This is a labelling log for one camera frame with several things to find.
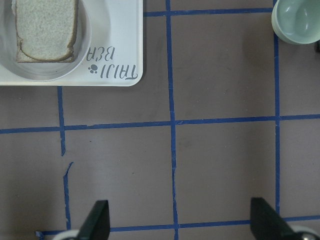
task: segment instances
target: bread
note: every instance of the bread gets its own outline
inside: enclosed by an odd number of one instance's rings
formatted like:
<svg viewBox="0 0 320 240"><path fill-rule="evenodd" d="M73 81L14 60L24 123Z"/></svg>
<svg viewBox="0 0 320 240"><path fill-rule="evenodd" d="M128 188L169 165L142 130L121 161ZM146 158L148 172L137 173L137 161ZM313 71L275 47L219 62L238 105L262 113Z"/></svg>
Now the bread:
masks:
<svg viewBox="0 0 320 240"><path fill-rule="evenodd" d="M15 0L17 62L72 62L78 1Z"/></svg>

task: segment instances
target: white tray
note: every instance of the white tray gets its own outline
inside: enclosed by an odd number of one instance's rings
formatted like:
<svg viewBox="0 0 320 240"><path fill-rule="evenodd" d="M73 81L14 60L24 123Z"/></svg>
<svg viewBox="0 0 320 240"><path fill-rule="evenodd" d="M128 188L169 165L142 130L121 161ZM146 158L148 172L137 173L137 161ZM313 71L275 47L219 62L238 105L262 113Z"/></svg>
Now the white tray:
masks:
<svg viewBox="0 0 320 240"><path fill-rule="evenodd" d="M83 1L91 19L92 40L81 65L54 81L28 80L0 65L0 85L128 87L139 82L143 74L143 0Z"/></svg>

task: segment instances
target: floor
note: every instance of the floor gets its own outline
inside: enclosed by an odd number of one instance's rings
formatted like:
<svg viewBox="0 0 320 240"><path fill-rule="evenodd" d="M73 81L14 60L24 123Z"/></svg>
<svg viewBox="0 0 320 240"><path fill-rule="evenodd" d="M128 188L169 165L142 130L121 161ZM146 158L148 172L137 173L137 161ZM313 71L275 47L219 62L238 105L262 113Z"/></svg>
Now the floor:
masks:
<svg viewBox="0 0 320 240"><path fill-rule="evenodd" d="M1 239L102 199L110 240L253 240L251 197L320 232L320 54L278 40L272 7L146 0L137 85L0 87Z"/></svg>

